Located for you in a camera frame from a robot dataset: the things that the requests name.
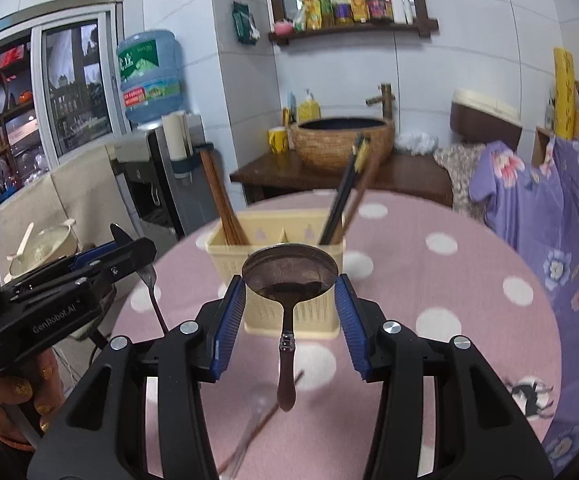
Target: polka dot tablecloth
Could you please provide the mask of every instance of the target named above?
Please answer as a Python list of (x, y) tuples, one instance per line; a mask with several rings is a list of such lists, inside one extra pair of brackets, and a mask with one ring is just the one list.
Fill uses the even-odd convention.
[[(294, 194), (256, 209), (329, 208), (333, 190)], [(204, 244), (211, 227), (186, 239), (156, 264), (156, 297), (168, 326), (193, 319), (222, 297)], [(346, 238), (343, 271), (361, 298), (380, 304), (418, 335), (448, 341), (463, 334), (478, 346), (524, 410), (540, 439), (556, 411), (561, 349), (556, 320), (540, 283), (492, 232), (432, 202), (368, 192)], [(139, 342), (161, 335), (140, 285), (127, 300), (115, 335)], [(255, 386), (276, 384), (278, 339), (238, 335), (230, 367), (201, 396), (217, 464), (237, 445), (252, 414)], [(367, 460), (381, 384), (365, 384), (351, 364), (345, 338), (299, 340), (295, 370), (305, 370), (297, 402), (279, 412), (253, 442), (240, 480), (358, 480)], [(536, 395), (525, 395), (535, 390)], [(425, 381), (421, 473), (433, 462), (433, 380)], [(156, 380), (148, 384), (150, 471), (159, 473)]]

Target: faucet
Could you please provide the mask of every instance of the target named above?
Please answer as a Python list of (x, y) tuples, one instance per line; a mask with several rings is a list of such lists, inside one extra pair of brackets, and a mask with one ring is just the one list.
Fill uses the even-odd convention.
[(365, 99), (367, 106), (372, 106), (377, 103), (383, 103), (383, 118), (387, 120), (394, 120), (394, 105), (392, 101), (396, 100), (396, 96), (392, 93), (392, 86), (390, 83), (382, 83), (378, 89), (380, 96)]

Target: silver screw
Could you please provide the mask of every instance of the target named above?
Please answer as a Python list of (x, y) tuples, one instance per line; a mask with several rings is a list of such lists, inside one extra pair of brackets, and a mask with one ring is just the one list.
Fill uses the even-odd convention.
[(199, 329), (198, 323), (195, 321), (186, 321), (181, 325), (181, 332), (184, 334), (193, 334)]
[(388, 334), (398, 334), (401, 331), (401, 324), (397, 321), (386, 321), (383, 323), (383, 330)]
[(112, 339), (112, 342), (110, 343), (112, 350), (122, 350), (127, 345), (128, 339), (123, 335), (116, 336), (114, 339)]
[(456, 348), (460, 348), (461, 350), (467, 350), (472, 346), (472, 342), (464, 335), (460, 335), (454, 339), (454, 346)]

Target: cream plastic basket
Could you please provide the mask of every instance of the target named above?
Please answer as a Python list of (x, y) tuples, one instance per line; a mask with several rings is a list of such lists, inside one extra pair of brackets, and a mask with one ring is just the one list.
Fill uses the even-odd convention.
[[(226, 245), (223, 225), (219, 221), (207, 241), (206, 250), (221, 279), (229, 285), (232, 277), (241, 273), (248, 256), (259, 249), (288, 242), (316, 246), (328, 213), (327, 209), (244, 211), (237, 216), (252, 245)], [(345, 241), (335, 246), (322, 246), (321, 249), (333, 257), (340, 273)], [(246, 332), (278, 336), (281, 333), (282, 314), (280, 303), (261, 298), (247, 288), (243, 316)], [(294, 333), (298, 338), (330, 339), (336, 337), (340, 329), (333, 287), (322, 296), (298, 303), (294, 308)]]

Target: wooden countertop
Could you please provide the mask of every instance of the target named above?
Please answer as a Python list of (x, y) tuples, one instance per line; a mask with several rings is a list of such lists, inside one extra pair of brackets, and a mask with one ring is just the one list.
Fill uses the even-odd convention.
[[(296, 152), (268, 153), (230, 175), (244, 186), (311, 190), (337, 188), (342, 172), (315, 170)], [(452, 207), (453, 193), (447, 171), (431, 155), (392, 153), (378, 171), (372, 189), (403, 193)]]

